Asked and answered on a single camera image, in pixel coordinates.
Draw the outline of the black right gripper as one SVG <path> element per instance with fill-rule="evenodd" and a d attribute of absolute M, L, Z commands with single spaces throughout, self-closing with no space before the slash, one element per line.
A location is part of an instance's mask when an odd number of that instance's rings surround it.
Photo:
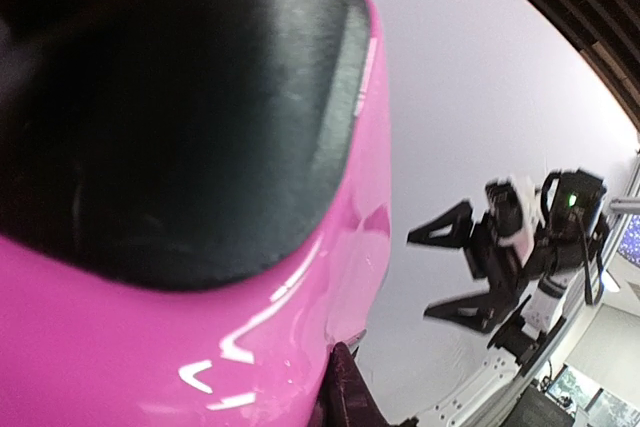
<path fill-rule="evenodd" d="M 488 292 L 430 304 L 424 318 L 492 332 L 519 306 L 530 282 L 541 281 L 546 296 L 559 297 L 560 279 L 580 270 L 585 273 L 585 301 L 589 305 L 600 301 L 603 287 L 592 286 L 591 266 L 601 262 L 609 235 L 602 215 L 604 180 L 592 174 L 550 174 L 535 186 L 545 224 L 538 225 L 533 252 L 524 266 L 512 248 L 497 244 L 489 209 L 471 235 L 473 209 L 468 200 L 409 231 L 408 244 L 429 247 L 460 249 L 470 238 L 465 248 L 468 263 L 489 280 Z"/>

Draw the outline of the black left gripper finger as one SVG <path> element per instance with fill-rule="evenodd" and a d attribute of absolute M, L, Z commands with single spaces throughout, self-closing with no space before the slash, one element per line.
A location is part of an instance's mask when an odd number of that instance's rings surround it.
<path fill-rule="evenodd" d="M 342 342 L 334 346 L 329 358 L 322 386 L 322 411 L 324 426 L 389 426 L 351 351 Z"/>

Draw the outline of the pink cartoon hard-shell suitcase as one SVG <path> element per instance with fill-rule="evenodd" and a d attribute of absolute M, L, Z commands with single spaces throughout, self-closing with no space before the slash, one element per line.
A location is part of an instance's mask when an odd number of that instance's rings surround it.
<path fill-rule="evenodd" d="M 324 426 L 391 253 L 372 0 L 1 0 L 1 422 Z"/>

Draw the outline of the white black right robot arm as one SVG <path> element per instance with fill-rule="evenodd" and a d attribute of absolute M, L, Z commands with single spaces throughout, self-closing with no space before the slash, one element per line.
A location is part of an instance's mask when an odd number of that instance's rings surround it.
<path fill-rule="evenodd" d="M 541 186 L 526 177 L 496 179 L 485 186 L 480 221 L 463 200 L 411 230 L 408 243 L 463 251 L 472 277 L 489 284 L 483 293 L 431 304 L 425 316 L 490 335 L 490 347 L 528 369 L 564 325 L 577 275 L 587 305 L 603 296 L 606 192 L 602 178 L 582 169 L 553 171 Z"/>

